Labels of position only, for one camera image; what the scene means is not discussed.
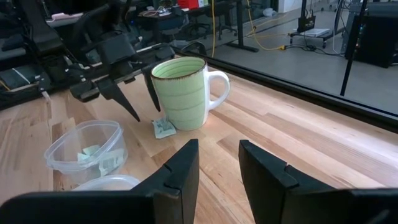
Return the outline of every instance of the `paper label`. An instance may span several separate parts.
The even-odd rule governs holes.
[[[155,137],[162,139],[164,137],[173,135],[176,132],[173,124],[167,118],[160,118],[152,122],[155,127]]]

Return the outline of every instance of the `black cable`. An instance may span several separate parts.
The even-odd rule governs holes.
[[[291,48],[300,48],[300,49],[302,49],[302,50],[304,50],[306,52],[314,52],[316,54],[321,54],[321,55],[342,57],[340,54],[328,53],[328,52],[326,52],[326,51],[324,51],[324,50],[322,50],[322,49],[320,49],[320,48],[318,48],[318,47],[316,47],[314,45],[307,45],[307,46],[304,46],[304,45],[290,45],[290,46],[286,46],[286,49],[291,49]]]
[[[341,19],[341,22],[343,23],[344,30],[349,35],[349,32],[348,32],[347,27],[346,27],[346,24],[344,23],[344,19],[343,19],[342,13],[340,13],[340,19]]]

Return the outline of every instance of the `table leg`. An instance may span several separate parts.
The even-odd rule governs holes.
[[[228,43],[230,47],[236,47],[242,50],[248,50],[251,52],[258,52],[259,49],[254,47],[245,46],[243,43],[243,7],[242,0],[236,1],[236,22],[238,23],[238,43]]]
[[[159,30],[159,23],[154,22],[154,25],[152,27],[153,27],[152,33],[154,35],[155,43],[156,44],[162,43],[163,40],[162,40],[162,34],[160,33]]]

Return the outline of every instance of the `container lid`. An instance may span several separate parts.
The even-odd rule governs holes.
[[[128,175],[108,175],[91,180],[73,190],[130,190],[139,180]]]

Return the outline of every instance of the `mug handle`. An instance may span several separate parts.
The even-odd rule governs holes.
[[[229,94],[229,90],[231,87],[229,85],[229,78],[228,78],[228,76],[226,76],[226,74],[224,72],[221,72],[221,71],[207,72],[207,77],[208,77],[208,86],[209,86],[209,88],[208,88],[209,110],[213,110],[217,106],[219,106],[222,102],[224,102],[224,100],[226,99],[226,97]],[[210,100],[210,82],[214,78],[220,78],[224,81],[225,91],[217,100],[211,101]]]

